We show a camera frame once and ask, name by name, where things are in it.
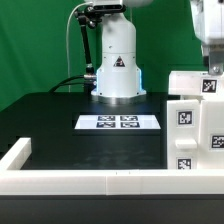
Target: white panel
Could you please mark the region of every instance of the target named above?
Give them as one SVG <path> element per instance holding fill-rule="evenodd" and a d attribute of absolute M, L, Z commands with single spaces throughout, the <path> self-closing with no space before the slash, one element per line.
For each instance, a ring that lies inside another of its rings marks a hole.
<path fill-rule="evenodd" d="M 224 75 L 211 76 L 207 72 L 172 71 L 169 76 L 169 94 L 223 97 Z"/>
<path fill-rule="evenodd" d="M 224 168 L 224 100 L 201 102 L 199 168 Z"/>
<path fill-rule="evenodd" d="M 0 161 L 0 171 L 20 170 L 30 154 L 30 138 L 20 138 Z"/>
<path fill-rule="evenodd" d="M 169 169 L 196 168 L 199 102 L 167 102 L 167 160 Z"/>
<path fill-rule="evenodd" d="M 0 195 L 224 194 L 224 170 L 122 172 L 2 171 Z"/>

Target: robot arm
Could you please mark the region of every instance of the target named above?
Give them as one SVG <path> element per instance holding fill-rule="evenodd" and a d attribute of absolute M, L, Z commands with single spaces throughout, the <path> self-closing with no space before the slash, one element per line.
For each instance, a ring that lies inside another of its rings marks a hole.
<path fill-rule="evenodd" d="M 210 75 L 222 75 L 224 63 L 224 1 L 190 0 L 195 34 Z"/>
<path fill-rule="evenodd" d="M 123 12 L 153 0 L 92 0 L 84 14 L 88 26 L 102 27 L 102 64 L 96 72 L 94 100 L 126 104 L 144 100 L 141 70 L 136 65 L 136 30 Z"/>

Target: green backdrop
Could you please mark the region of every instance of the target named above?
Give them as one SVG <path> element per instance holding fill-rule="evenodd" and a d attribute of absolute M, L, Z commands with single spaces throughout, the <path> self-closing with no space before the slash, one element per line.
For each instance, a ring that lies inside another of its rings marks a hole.
<path fill-rule="evenodd" d="M 48 91 L 67 78 L 66 25 L 72 9 L 82 2 L 0 0 L 0 110 L 27 93 Z M 167 91 L 171 70 L 204 69 L 189 0 L 154 0 L 145 8 L 133 9 L 133 23 L 137 28 L 137 64 L 143 70 L 146 90 Z M 99 66 L 100 28 L 88 32 L 93 62 Z M 70 52 L 71 74 L 83 74 L 83 46 L 75 19 Z"/>

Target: white border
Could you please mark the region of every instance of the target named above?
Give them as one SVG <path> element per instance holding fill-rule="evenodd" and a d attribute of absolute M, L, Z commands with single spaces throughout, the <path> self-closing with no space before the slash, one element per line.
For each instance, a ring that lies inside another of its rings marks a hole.
<path fill-rule="evenodd" d="M 29 150 L 21 138 L 0 161 L 0 195 L 224 194 L 224 170 L 19 170 Z"/>

